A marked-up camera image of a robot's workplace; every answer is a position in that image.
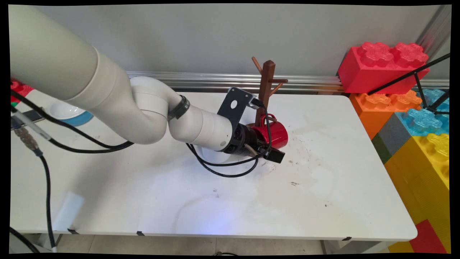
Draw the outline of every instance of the red mug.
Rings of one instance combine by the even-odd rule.
[[[268,114],[272,118],[276,119],[276,117],[273,114]],[[260,126],[253,126],[251,127],[255,131],[259,132],[263,138],[265,139],[265,142],[269,142],[268,139],[268,131],[267,131],[267,125],[265,125],[265,114],[262,114],[260,116]],[[288,143],[288,132],[286,131],[286,128],[281,124],[279,121],[274,121],[270,122],[270,134],[271,134],[271,146],[280,149],[287,145]]]

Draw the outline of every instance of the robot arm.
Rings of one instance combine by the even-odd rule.
[[[129,80],[115,62],[31,6],[8,6],[11,76],[85,109],[121,137],[138,144],[159,141],[168,112],[182,97],[150,77]],[[190,106],[169,121],[173,138],[223,150],[230,121]]]

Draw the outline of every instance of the white wall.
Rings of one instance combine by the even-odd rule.
[[[335,76],[351,46],[411,43],[438,6],[39,6],[127,71]]]
[[[444,56],[445,54],[449,52],[450,52],[450,36],[431,60],[440,58],[441,56]],[[430,67],[430,72],[426,75],[426,78],[449,79],[450,77],[449,68],[450,68],[450,59],[444,60]]]

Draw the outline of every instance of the floor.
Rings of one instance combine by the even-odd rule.
[[[126,235],[62,235],[57,249],[61,253],[158,255],[213,255],[218,251],[238,255],[323,254],[321,242],[316,240]]]

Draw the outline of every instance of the yellow toy block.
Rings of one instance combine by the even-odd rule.
[[[410,137],[391,158],[401,170],[402,177],[406,182],[416,178],[426,168],[432,168],[431,162],[414,137]]]
[[[448,253],[450,244],[449,192],[433,186],[433,182],[424,179],[422,174],[409,183],[409,188],[420,204],[423,214],[430,221],[433,230]]]
[[[413,253],[414,250],[409,242],[398,242],[388,247],[390,253]]]
[[[443,188],[449,191],[449,135],[428,134],[426,137],[415,136],[414,139],[436,170],[431,179],[442,181]]]
[[[408,205],[406,197],[408,193],[413,193],[422,210],[421,214],[430,221],[444,248],[450,253],[449,135],[413,136],[390,160],[394,165],[388,168],[395,168],[392,171],[398,171],[399,177],[405,180],[410,190],[404,192],[403,187],[398,189],[408,211],[414,205]],[[394,179],[395,186],[403,186],[404,182],[394,175],[390,177]],[[411,216],[414,221],[420,219],[414,212]]]
[[[409,186],[402,177],[401,171],[394,163],[393,157],[391,157],[385,163],[385,168],[391,180],[393,181],[393,184],[396,190],[398,191],[399,196],[401,197],[401,200],[404,203],[404,206],[406,206],[406,209],[410,217],[412,218],[414,224],[417,225],[418,223],[426,220],[426,215],[423,213],[420,204],[417,202],[417,200],[414,197],[414,194],[409,189]]]

